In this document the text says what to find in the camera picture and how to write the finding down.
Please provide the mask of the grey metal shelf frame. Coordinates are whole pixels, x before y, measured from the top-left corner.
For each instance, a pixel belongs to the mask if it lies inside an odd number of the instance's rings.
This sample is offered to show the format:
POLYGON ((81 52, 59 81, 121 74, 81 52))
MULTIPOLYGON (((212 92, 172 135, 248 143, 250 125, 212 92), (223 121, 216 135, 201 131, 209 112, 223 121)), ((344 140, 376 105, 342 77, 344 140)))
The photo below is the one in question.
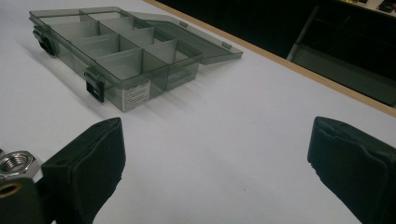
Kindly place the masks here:
POLYGON ((396 107, 396 13, 319 0, 288 60, 396 107))

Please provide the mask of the transparent grey compartment box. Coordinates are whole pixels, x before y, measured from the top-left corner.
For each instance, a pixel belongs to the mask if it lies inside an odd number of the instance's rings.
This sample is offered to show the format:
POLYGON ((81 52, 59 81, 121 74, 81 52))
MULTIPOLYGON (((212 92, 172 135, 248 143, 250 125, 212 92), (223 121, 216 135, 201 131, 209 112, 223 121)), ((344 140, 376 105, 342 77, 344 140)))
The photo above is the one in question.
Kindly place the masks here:
POLYGON ((243 55, 184 21, 119 7, 33 10, 30 21, 44 51, 122 112, 195 79, 201 64, 243 55))

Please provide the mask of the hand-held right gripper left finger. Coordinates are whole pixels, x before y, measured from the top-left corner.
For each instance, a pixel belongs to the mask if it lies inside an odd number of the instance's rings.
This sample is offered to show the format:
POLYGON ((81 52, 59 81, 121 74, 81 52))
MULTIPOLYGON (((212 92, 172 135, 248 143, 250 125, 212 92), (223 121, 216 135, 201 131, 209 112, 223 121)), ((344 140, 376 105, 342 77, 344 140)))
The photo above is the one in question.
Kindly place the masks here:
POLYGON ((125 162, 121 119, 92 125, 41 166, 46 220, 92 224, 119 184, 125 162))

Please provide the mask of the silver metal hex nut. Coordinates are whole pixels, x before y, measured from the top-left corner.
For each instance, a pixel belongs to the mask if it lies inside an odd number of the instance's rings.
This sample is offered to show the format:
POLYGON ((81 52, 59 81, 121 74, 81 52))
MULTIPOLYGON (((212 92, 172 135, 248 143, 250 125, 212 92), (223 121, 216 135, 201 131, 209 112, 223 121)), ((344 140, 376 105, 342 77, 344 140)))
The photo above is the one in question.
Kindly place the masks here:
POLYGON ((0 181, 15 178, 33 178, 40 165, 34 155, 28 151, 14 151, 0 156, 0 181))

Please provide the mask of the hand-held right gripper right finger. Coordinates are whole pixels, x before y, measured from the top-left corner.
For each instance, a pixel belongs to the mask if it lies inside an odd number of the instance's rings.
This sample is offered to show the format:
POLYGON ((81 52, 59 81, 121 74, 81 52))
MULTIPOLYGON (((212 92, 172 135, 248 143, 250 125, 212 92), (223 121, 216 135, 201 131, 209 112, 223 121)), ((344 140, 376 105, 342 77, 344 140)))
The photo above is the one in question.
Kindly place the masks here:
POLYGON ((339 120, 314 119, 307 160, 362 224, 396 224, 396 148, 339 120))

